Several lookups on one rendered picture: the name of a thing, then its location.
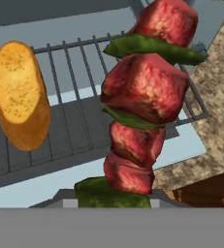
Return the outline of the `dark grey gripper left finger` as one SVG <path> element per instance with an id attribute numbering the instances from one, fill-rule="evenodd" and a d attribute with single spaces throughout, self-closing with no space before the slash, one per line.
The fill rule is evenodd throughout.
<path id="1" fill-rule="evenodd" d="M 60 189 L 52 199 L 32 205 L 32 208 L 36 207 L 78 208 L 79 202 L 73 189 Z"/>

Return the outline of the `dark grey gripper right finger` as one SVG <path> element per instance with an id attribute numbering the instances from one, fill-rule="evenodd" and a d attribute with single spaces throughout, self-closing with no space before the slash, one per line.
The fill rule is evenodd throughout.
<path id="1" fill-rule="evenodd" d="M 153 189 L 148 196 L 152 208 L 187 207 L 187 204 L 170 199 L 162 189 Z"/>

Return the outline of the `meat and pepper kebab skewer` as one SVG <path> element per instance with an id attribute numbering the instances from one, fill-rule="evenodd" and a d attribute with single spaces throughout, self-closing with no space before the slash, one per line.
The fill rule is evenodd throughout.
<path id="1" fill-rule="evenodd" d="M 114 118 L 112 146 L 105 175 L 75 185 L 80 207 L 151 207 L 153 165 L 189 87 L 189 76 L 175 64 L 206 59 L 188 47 L 197 24 L 197 12 L 184 0 L 154 0 L 124 37 L 104 49 L 119 59 L 100 97 L 103 111 Z"/>

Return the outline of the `toaster oven door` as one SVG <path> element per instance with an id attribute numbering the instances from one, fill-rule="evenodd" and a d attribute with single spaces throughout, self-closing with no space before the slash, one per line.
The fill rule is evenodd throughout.
<path id="1" fill-rule="evenodd" d="M 77 101 L 72 91 L 48 97 L 51 125 L 43 145 L 32 152 L 16 149 L 0 128 L 0 208 L 29 207 L 72 189 L 86 177 L 100 176 L 110 151 L 112 121 L 96 107 L 89 87 Z"/>

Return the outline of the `golden baguette bread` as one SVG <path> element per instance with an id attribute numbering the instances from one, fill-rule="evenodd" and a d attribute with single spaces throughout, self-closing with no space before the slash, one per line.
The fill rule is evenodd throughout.
<path id="1" fill-rule="evenodd" d="M 19 150 L 37 149 L 46 139 L 50 105 L 33 50 L 10 41 L 0 46 L 0 125 Z"/>

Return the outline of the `grey toaster oven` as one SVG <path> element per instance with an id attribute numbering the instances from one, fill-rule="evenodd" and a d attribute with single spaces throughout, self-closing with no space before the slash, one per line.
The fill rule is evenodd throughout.
<path id="1" fill-rule="evenodd" d="M 154 0 L 0 0 L 0 46 L 19 40 L 34 48 L 73 43 L 78 38 L 101 38 L 127 31 L 142 9 Z M 185 0 L 199 15 L 193 44 L 208 47 L 224 21 L 224 0 Z M 95 45 L 84 47 L 98 94 L 104 77 Z M 94 95 L 84 68 L 79 47 L 69 49 L 80 98 Z M 53 59 L 63 103 L 77 99 L 63 50 L 54 51 Z M 48 55 L 39 54 L 51 105 L 58 104 Z"/>

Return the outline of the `brown wooden cupboard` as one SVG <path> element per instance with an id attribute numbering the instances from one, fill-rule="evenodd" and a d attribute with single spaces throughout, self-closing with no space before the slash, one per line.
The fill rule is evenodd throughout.
<path id="1" fill-rule="evenodd" d="M 192 207 L 224 207 L 224 173 L 173 190 L 173 195 Z"/>

